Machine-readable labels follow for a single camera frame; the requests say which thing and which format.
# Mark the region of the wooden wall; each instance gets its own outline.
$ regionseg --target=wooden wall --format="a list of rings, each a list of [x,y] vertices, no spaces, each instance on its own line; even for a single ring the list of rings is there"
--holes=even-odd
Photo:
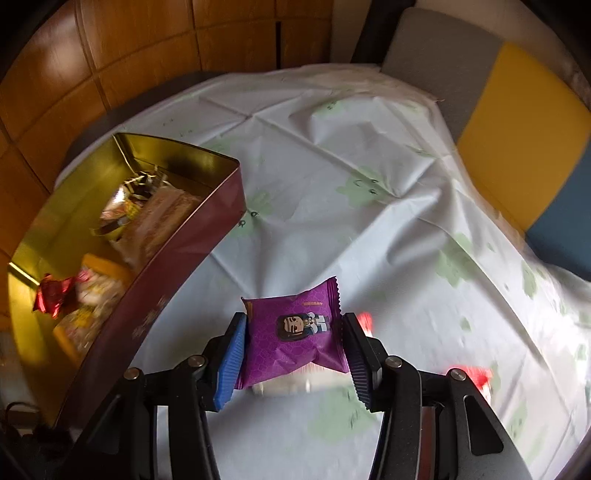
[[[188,72],[328,61],[332,3],[69,0],[42,25],[0,82],[0,329],[6,264],[88,125]]]

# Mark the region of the blue gripper pad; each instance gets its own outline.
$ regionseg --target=blue gripper pad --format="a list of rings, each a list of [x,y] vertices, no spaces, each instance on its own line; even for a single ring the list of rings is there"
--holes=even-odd
[[[226,355],[217,371],[217,390],[213,396],[213,404],[220,411],[232,398],[234,386],[240,373],[244,359],[244,342],[246,337],[246,315],[238,322],[234,335],[230,340]]]

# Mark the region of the white tablecloth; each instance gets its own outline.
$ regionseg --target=white tablecloth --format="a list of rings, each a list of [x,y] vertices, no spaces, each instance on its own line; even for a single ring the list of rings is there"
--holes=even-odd
[[[134,366],[154,372],[200,353],[243,310],[241,296],[295,294],[336,275],[343,311],[370,312],[390,354],[433,372],[493,370],[492,407],[535,479],[572,455],[587,427],[588,285],[559,282],[487,216],[427,95],[351,65],[230,74],[120,130],[237,158],[248,207]],[[222,478],[241,480],[367,478],[380,422],[350,389],[236,391],[208,418]],[[158,437],[165,446],[165,429]]]

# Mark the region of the cartoon character's black hair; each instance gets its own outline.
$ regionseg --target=cartoon character's black hair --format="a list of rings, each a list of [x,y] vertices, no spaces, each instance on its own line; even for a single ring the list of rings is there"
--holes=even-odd
[[[310,331],[308,329],[304,329],[303,332],[299,333],[291,333],[286,331],[284,320],[287,317],[299,317],[302,320],[308,318],[307,313],[290,313],[289,315],[282,315],[277,319],[277,336],[279,340],[283,340],[284,342],[295,342],[296,340],[303,340],[307,336],[310,335]]]

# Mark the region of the metal screw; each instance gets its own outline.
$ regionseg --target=metal screw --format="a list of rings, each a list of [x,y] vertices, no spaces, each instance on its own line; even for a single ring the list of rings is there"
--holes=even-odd
[[[203,355],[192,355],[189,358],[187,358],[187,363],[190,367],[193,368],[202,367],[203,365],[205,365],[206,361],[207,360],[205,360],[205,357]]]
[[[125,373],[123,374],[123,378],[126,380],[137,380],[137,378],[139,377],[139,374],[141,372],[139,371],[139,368],[128,368]]]
[[[400,368],[402,366],[402,359],[396,355],[390,355],[386,359],[386,366],[389,368]]]
[[[464,370],[460,370],[459,368],[452,368],[449,374],[454,380],[458,380],[458,382],[463,382],[466,379],[466,372],[464,372]]]

